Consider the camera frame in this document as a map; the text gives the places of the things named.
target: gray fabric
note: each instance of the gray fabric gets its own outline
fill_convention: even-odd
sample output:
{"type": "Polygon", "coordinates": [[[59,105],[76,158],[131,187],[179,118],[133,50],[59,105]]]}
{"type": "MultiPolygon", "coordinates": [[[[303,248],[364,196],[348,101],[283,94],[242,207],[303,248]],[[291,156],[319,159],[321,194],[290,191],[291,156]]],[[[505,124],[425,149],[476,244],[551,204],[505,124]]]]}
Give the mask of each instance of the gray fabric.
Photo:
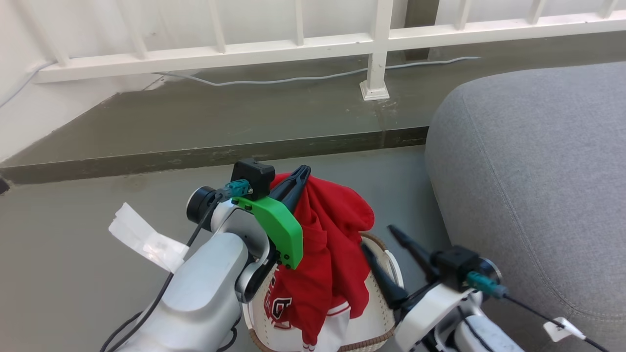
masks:
{"type": "MultiPolygon", "coordinates": [[[[511,295],[626,351],[626,63],[520,71],[445,99],[426,166],[452,243],[490,258],[511,295]]],[[[527,351],[548,339],[505,302],[488,315],[527,351]]]]}

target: metal railing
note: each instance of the metal railing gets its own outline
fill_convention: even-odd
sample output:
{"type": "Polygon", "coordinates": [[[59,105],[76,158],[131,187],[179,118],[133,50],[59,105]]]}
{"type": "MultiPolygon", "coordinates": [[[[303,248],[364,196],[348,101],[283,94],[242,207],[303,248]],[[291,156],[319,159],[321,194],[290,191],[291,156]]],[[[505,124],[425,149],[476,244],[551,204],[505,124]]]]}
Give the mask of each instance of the metal railing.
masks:
{"type": "Polygon", "coordinates": [[[548,0],[534,0],[525,19],[473,23],[468,23],[472,0],[460,0],[454,24],[401,29],[390,29],[393,0],[377,0],[369,33],[306,38],[302,2],[311,0],[293,0],[296,20],[292,40],[228,44],[216,0],[207,0],[215,46],[149,51],[126,6],[131,0],[118,0],[135,52],[70,58],[28,0],[24,1],[35,30],[57,60],[36,75],[37,83],[368,54],[367,80],[361,83],[365,100],[389,98],[384,82],[388,51],[626,30],[626,10],[615,11],[618,0],[604,0],[594,13],[561,16],[541,16],[548,0]]]}

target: red clothing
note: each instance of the red clothing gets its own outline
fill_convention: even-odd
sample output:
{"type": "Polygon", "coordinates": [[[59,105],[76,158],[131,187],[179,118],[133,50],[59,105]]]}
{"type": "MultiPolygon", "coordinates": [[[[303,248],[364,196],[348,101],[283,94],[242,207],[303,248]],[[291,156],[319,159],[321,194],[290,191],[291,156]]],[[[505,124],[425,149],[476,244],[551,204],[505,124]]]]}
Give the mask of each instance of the red clothing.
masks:
{"type": "MultiPolygon", "coordinates": [[[[286,176],[277,175],[272,187],[286,176]]],[[[302,341],[314,346],[327,314],[339,313],[330,310],[347,302],[350,318],[356,318],[367,306],[369,266],[359,232],[372,228],[374,212],[352,189],[309,177],[294,215],[302,226],[304,256],[297,269],[276,270],[265,313],[275,323],[301,329],[302,341]]]]}

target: green plastic bracket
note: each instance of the green plastic bracket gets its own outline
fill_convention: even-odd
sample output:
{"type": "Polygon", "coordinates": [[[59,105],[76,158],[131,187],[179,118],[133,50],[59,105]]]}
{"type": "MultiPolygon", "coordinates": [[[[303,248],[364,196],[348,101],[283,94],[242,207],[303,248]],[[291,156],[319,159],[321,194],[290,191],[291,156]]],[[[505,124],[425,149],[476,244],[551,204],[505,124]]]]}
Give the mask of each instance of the green plastic bracket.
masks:
{"type": "Polygon", "coordinates": [[[300,264],[302,249],[302,226],[287,207],[278,200],[264,197],[253,201],[234,197],[239,207],[251,212],[280,252],[280,261],[295,269],[300,264]]]}

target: white tape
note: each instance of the white tape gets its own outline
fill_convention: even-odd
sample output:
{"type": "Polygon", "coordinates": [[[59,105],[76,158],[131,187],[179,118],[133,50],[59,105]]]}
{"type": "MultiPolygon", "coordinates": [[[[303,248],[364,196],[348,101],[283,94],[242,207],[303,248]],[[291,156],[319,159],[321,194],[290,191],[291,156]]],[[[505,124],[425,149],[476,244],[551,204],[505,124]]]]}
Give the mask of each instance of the white tape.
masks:
{"type": "Polygon", "coordinates": [[[554,325],[554,323],[552,322],[545,323],[543,325],[543,328],[548,333],[548,335],[550,335],[550,337],[552,338],[552,341],[554,342],[561,341],[562,339],[570,335],[574,335],[578,337],[579,339],[587,338],[585,335],[583,335],[583,333],[580,332],[580,330],[576,328],[576,326],[570,323],[567,319],[559,317],[559,318],[556,318],[555,320],[561,323],[565,327],[565,329],[554,325]]]}
{"type": "Polygon", "coordinates": [[[135,252],[171,272],[176,272],[185,262],[189,247],[159,234],[127,203],[115,216],[109,232],[135,252]]]}

